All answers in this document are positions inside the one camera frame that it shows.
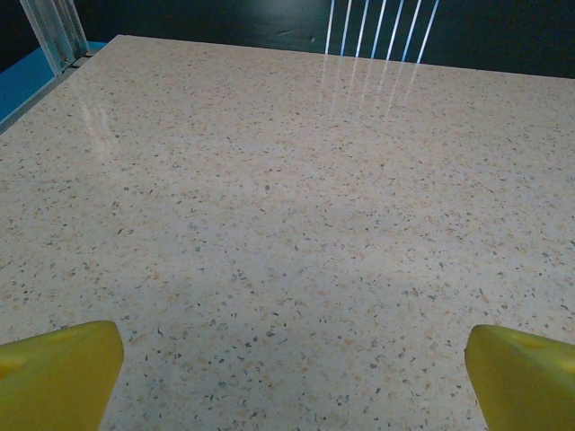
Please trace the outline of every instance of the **dark backdrop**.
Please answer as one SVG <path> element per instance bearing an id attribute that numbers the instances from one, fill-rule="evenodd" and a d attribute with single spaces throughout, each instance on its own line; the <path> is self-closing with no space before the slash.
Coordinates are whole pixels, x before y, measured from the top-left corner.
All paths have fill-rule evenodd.
<path id="1" fill-rule="evenodd" d="M 388 0 L 376 57 L 385 57 L 400 0 Z M 88 40 L 115 35 L 323 52 L 331 0 L 76 0 Z M 371 0 L 360 55 L 369 56 L 382 0 Z M 392 59 L 401 59 L 417 0 L 405 0 Z M 413 46 L 434 0 L 422 0 Z M 365 0 L 354 0 L 346 55 L 355 54 Z M 16 0 L 0 6 L 0 70 L 38 44 Z M 347 0 L 336 0 L 330 52 L 339 53 Z M 575 77 L 575 0 L 440 0 L 423 62 Z M 415 61 L 417 49 L 407 60 Z"/>

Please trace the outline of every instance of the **blue edge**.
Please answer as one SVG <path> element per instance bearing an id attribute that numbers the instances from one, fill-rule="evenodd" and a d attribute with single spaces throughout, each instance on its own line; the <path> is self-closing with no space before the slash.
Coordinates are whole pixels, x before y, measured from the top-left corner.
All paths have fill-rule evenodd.
<path id="1" fill-rule="evenodd" d="M 90 49 L 103 48 L 101 42 L 88 42 Z M 46 85 L 54 74 L 41 48 L 32 51 L 0 74 L 0 121 L 5 119 L 35 92 Z"/>

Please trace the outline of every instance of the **speckled table surface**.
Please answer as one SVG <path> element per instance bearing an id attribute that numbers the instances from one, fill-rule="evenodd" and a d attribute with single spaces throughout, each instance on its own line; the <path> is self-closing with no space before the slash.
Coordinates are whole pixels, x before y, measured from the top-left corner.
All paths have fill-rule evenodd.
<path id="1" fill-rule="evenodd" d="M 483 430 L 575 339 L 575 82 L 117 37 L 0 136 L 0 342 L 118 323 L 103 430 Z"/>

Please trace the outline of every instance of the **white speckled surface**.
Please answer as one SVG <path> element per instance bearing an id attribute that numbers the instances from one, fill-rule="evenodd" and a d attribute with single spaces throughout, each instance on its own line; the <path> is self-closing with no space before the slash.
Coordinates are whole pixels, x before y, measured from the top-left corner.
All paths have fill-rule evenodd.
<path id="1" fill-rule="evenodd" d="M 0 136 L 0 342 L 96 319 L 103 430 L 483 430 L 575 339 L 575 82 L 117 37 Z"/>

